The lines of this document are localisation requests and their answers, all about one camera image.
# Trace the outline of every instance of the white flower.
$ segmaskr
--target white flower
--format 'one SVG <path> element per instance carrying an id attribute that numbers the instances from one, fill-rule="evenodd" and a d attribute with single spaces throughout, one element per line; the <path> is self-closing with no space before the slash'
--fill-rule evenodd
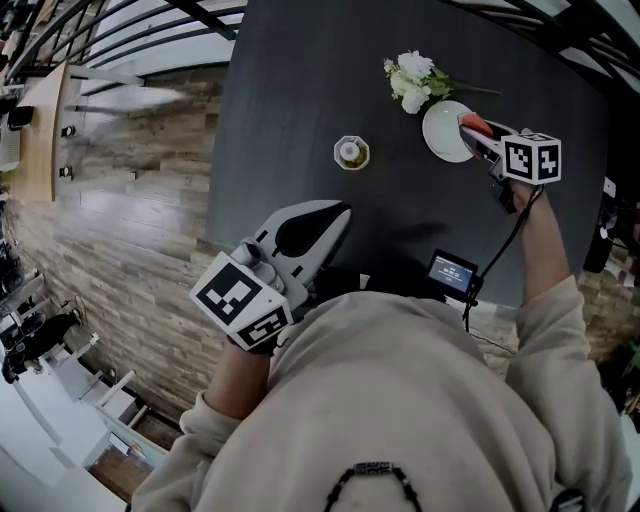
<path id="1" fill-rule="evenodd" d="M 417 114 L 422 104 L 429 99 L 430 92 L 426 86 L 407 85 L 402 98 L 402 108 L 407 114 Z"/>
<path id="2" fill-rule="evenodd" d="M 398 64 L 407 76 L 415 82 L 420 82 L 423 78 L 428 77 L 433 67 L 433 61 L 426 57 L 421 57 L 420 52 L 417 51 L 398 55 Z"/>
<path id="3" fill-rule="evenodd" d="M 411 82 L 408 82 L 401 73 L 398 72 L 391 75 L 390 82 L 391 88 L 393 89 L 393 94 L 397 96 L 402 96 L 408 87 L 415 87 Z"/>

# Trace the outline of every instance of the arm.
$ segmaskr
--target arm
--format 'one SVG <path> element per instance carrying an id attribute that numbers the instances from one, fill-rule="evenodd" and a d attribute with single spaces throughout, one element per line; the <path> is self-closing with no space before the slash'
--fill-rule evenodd
<path id="1" fill-rule="evenodd" d="M 514 204 L 518 213 L 526 206 L 533 187 L 512 182 Z M 564 252 L 562 235 L 546 192 L 536 200 L 529 218 L 522 227 L 524 255 L 524 304 L 542 295 L 569 277 L 569 263 Z"/>
<path id="2" fill-rule="evenodd" d="M 518 186 L 514 187 L 518 195 Z M 519 199 L 522 206 L 528 196 Z M 569 276 L 558 224 L 546 195 L 522 232 L 525 305 L 517 318 L 520 351 L 507 383 L 551 435 L 556 478 L 582 491 L 595 511 L 625 510 L 631 481 L 620 418 L 588 359 L 584 303 Z"/>
<path id="3" fill-rule="evenodd" d="M 195 508 L 213 459 L 241 420 L 266 394 L 269 356 L 249 354 L 225 341 L 209 388 L 180 418 L 185 433 L 162 465 L 134 493 L 134 512 L 187 512 Z"/>

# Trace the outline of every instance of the flower stem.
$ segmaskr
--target flower stem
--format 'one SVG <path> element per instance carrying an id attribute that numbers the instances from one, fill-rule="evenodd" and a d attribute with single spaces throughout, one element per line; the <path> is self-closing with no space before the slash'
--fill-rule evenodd
<path id="1" fill-rule="evenodd" d="M 456 91 L 475 91 L 475 92 L 486 92 L 487 94 L 497 94 L 498 96 L 502 96 L 502 92 L 495 91 L 493 89 L 485 89 L 483 87 L 476 87 L 475 85 L 464 84 L 462 82 L 456 82 L 454 80 L 451 81 L 451 85 Z"/>

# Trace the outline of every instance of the sleeve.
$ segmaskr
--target sleeve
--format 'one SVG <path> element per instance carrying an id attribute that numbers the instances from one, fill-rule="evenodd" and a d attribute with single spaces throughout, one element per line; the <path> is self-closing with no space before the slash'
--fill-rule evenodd
<path id="1" fill-rule="evenodd" d="M 180 418 L 184 436 L 136 490 L 132 512 L 193 510 L 211 462 L 239 424 L 239 420 L 211 409 L 199 393 L 193 409 Z"/>
<path id="2" fill-rule="evenodd" d="M 620 417 L 588 359 L 583 303 L 570 276 L 520 310 L 507 384 L 551 434 L 558 482 L 580 490 L 594 511 L 623 511 L 631 467 Z"/>

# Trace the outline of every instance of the small screen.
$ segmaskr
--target small screen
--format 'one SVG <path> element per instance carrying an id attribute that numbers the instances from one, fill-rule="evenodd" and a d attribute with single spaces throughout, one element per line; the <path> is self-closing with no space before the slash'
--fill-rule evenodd
<path id="1" fill-rule="evenodd" d="M 436 256 L 429 271 L 429 277 L 467 293 L 469 283 L 473 277 L 473 271 L 442 256 Z"/>

